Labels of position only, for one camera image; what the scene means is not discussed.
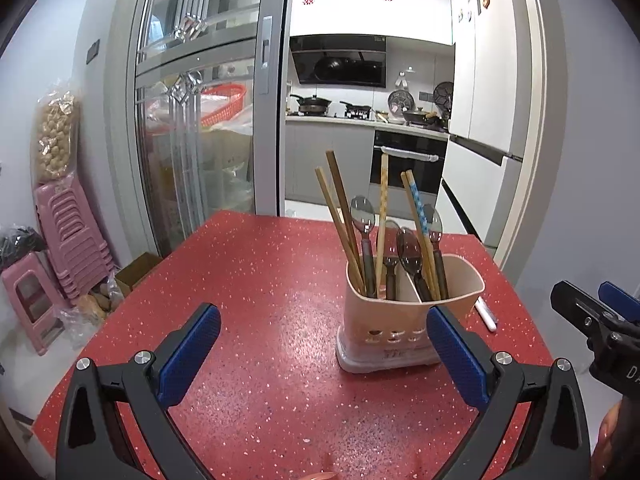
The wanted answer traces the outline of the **person's right hand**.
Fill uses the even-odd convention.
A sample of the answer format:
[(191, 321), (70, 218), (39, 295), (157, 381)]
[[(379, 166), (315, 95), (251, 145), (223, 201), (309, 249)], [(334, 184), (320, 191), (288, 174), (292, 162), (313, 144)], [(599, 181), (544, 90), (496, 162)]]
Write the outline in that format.
[(639, 478), (639, 401), (623, 398), (602, 419), (591, 479)]

